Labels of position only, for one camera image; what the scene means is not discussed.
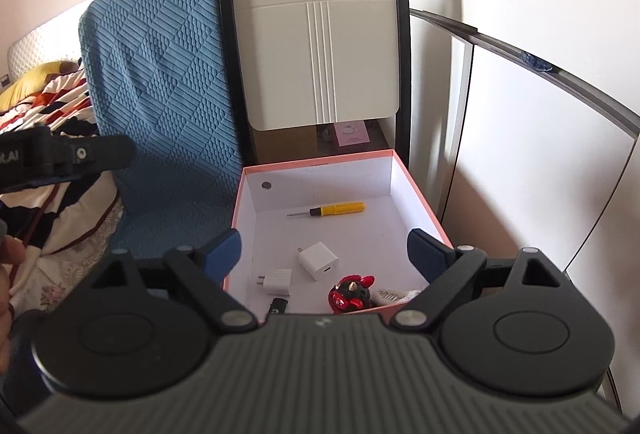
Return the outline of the person's left hand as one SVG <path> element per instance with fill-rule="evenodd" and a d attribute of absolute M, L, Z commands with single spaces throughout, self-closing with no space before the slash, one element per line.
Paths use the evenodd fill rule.
<path fill-rule="evenodd" d="M 12 326 L 10 312 L 11 281 L 4 265 L 20 265 L 25 260 L 25 248 L 22 243 L 12 237 L 4 237 L 1 245 L 1 279 L 0 279 L 0 372 L 5 374 L 10 365 L 9 334 Z"/>

